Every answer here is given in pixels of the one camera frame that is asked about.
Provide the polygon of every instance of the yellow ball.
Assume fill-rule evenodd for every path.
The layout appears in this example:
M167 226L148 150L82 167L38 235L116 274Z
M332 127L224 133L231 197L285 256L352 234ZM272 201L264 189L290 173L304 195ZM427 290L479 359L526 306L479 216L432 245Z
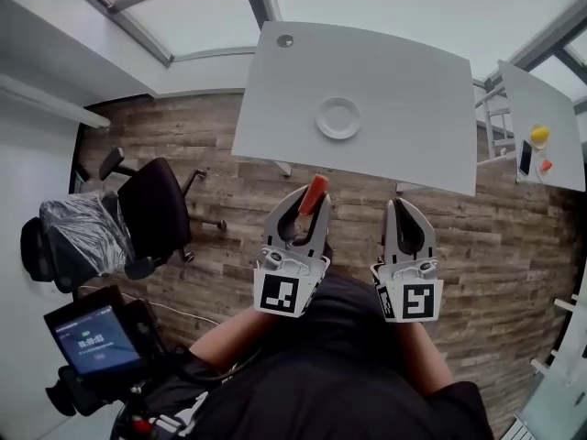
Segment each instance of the yellow ball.
M546 142L550 135L550 129L546 126L537 126L532 131L532 141L537 143Z

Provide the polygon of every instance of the small orange object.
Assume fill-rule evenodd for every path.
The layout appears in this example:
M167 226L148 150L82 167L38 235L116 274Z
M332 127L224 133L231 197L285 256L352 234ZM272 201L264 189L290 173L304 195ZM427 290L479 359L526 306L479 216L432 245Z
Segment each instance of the small orange object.
M145 419L137 419L133 424L138 434L150 434L153 431L153 425Z
M548 170L550 170L550 168L552 168L552 162L548 161L547 159L545 159L544 161L542 161L542 166L540 167L540 170L542 172L547 172Z
M301 215L313 214L316 205L320 201L320 198L326 193L327 189L328 178L317 174L312 180L312 183L308 186L308 189L305 191L304 199L302 199L302 203L300 203L297 211Z

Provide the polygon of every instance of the plastic-wrapped chair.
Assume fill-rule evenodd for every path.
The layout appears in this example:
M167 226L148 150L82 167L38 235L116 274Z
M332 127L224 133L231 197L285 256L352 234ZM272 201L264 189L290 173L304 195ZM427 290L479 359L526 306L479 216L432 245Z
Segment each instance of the plastic-wrapped chair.
M130 279L142 279L175 251L183 261L194 258L183 249L192 240L190 220L227 228L224 220L188 214L185 195L205 171L194 170L180 187L164 158L140 170L121 166L123 159L122 149L115 148L99 171L101 180L112 172L130 176L117 193L47 201L39 217L23 226L21 257L34 281L55 281L61 292L72 292L116 269L124 268Z

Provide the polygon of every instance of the white wall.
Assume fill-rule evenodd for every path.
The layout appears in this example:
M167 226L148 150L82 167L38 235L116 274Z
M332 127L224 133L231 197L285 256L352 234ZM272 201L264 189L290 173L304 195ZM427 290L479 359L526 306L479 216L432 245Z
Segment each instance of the white wall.
M39 44L41 40L55 39L54 34L35 40L35 34L30 33L26 43L22 45L28 51L33 51L31 58L45 57L46 62L57 58L62 62L58 69L62 73L69 73L71 77L76 74L84 78L87 76L94 79L95 83L105 83L106 87L101 94L112 93L119 83L109 84L113 75L106 75L104 68L101 65L96 66L96 60L90 60L90 57L98 56L99 59L110 62L135 81L135 85L129 86L124 95L149 93L154 96L169 96L244 89L252 60L250 55L188 60L175 63L168 70L85 0L10 1L41 18L84 48L54 49ZM26 30L26 26L13 25L12 28L12 34L6 39L22 39L20 32ZM92 85L85 79L82 84Z
M577 124L579 124L579 139L581 143L587 142L587 112L577 115Z
M41 201L68 192L78 125L0 96L0 432L43 435L63 418L44 388L64 361L43 315L70 300L47 298L20 261L20 228Z
M76 415L66 423L42 437L42 440L106 440L110 438L116 415L122 409L117 401L92 414L91 417Z
M15 1L158 91L165 69L155 68L156 61L146 51L84 0ZM484 78L496 69L498 59L511 57L576 0L500 1L508 5L493 5L491 11L486 11L485 0L279 0L279 4L286 20L372 29L454 52L471 59L473 75ZM227 17L212 25L216 31L206 29L207 47L224 47L222 41L239 33L240 3L222 0L221 7L210 3L209 12ZM195 34L203 28L202 22L215 17L203 13L194 14L194 24L183 29L186 35ZM161 26L152 17L149 20L144 23Z
M573 103L587 96L587 85L554 56L544 60L530 73L566 94Z

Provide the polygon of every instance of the white table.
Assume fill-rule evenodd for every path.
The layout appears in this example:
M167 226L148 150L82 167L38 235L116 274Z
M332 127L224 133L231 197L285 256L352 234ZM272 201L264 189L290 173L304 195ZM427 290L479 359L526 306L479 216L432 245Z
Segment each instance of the white table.
M546 126L550 136L544 149L533 148L527 175L516 166L522 181L538 182L575 191L585 191L583 155L577 117L569 97L527 71L499 61L505 93L514 127L517 165L524 141L531 142L535 126ZM549 160L553 166L541 174L539 165Z
M351 27L268 22L232 153L474 195L474 103L469 61L454 54ZM321 123L332 137L358 130L335 139Z

